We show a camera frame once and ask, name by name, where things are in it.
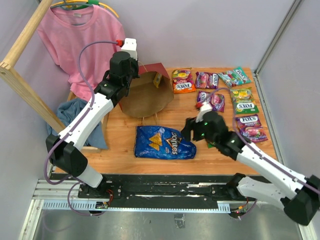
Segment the purple candy packet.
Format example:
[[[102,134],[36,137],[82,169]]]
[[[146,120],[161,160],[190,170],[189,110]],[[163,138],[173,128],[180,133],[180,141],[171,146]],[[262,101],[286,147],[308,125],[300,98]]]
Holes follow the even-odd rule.
[[[197,71],[195,73],[196,89],[217,89],[219,86],[219,75],[214,72]]]
[[[236,117],[235,121],[240,134],[248,138],[251,142],[259,143],[268,140],[267,134],[257,114]]]
[[[212,110],[215,112],[224,112],[225,109],[225,96],[223,94],[214,93],[209,98],[207,96],[210,93],[207,91],[199,91],[197,94],[196,102],[206,100],[208,104],[212,106]]]

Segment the green candy packet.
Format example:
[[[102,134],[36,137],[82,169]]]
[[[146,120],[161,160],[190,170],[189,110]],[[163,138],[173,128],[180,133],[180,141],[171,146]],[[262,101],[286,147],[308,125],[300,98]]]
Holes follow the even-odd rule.
[[[208,143],[207,143],[207,147],[208,147],[208,148],[214,148],[215,145],[214,145],[213,143],[209,143],[209,142],[208,142]]]
[[[231,89],[230,96],[236,115],[259,113],[251,87]]]

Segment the blue Doritos chip bag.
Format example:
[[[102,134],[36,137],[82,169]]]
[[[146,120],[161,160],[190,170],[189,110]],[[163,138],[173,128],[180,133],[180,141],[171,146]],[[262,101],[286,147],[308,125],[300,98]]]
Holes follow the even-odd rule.
[[[157,125],[136,127],[134,156],[137,158],[189,160],[196,153],[197,147],[176,129]]]

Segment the yellow M&M's candy packet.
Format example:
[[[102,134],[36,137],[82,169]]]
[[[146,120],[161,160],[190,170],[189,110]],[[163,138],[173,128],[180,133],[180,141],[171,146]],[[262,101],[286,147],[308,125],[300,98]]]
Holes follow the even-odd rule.
[[[153,79],[153,84],[154,84],[154,86],[155,86],[157,89],[158,89],[159,86],[160,86],[162,77],[163,77],[163,75],[162,75],[161,73],[159,73],[159,72],[157,72],[157,73],[155,74],[155,77],[154,77],[154,79]]]

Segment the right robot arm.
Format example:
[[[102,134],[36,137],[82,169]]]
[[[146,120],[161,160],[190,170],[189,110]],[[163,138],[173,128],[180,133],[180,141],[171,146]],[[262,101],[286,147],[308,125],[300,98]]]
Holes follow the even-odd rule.
[[[273,159],[253,142],[228,129],[222,116],[214,111],[201,111],[187,118],[181,131],[187,141],[206,140],[222,154],[249,166],[268,182],[237,173],[227,184],[232,200],[242,196],[269,203],[284,211],[295,223],[308,226],[320,209],[320,179],[306,177]]]

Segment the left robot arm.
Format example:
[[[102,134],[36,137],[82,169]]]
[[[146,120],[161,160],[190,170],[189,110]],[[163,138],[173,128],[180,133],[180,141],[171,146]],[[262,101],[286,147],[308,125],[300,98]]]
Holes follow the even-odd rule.
[[[57,136],[51,134],[45,141],[48,150],[45,163],[51,163],[89,186],[90,193],[96,198],[107,193],[106,180],[89,165],[81,150],[101,119],[128,96],[132,80],[139,77],[137,51],[114,53],[109,66],[110,69],[78,116]]]

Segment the orange candy packet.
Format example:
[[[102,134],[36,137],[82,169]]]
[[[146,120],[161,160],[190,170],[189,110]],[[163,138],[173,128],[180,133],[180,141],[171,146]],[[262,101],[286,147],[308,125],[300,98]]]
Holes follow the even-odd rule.
[[[191,70],[192,68],[173,70],[171,78],[174,94],[192,93],[196,91]]]

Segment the red paper bag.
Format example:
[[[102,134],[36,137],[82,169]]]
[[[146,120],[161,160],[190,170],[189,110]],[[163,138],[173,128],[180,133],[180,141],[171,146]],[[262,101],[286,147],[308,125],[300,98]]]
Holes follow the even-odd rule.
[[[162,74],[159,88],[153,84],[156,73]],[[154,123],[158,125],[158,113],[173,99],[173,85],[163,64],[142,64],[139,66],[139,78],[132,80],[129,94],[119,102],[119,107],[123,114],[142,121],[153,117]]]

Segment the teal candy packet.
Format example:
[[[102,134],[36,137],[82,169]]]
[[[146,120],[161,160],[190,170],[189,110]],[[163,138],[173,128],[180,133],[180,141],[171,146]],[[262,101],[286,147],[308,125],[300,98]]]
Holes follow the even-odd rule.
[[[218,76],[223,80],[228,88],[251,83],[250,78],[246,75],[243,68],[240,66],[232,70],[220,72],[218,73]]]

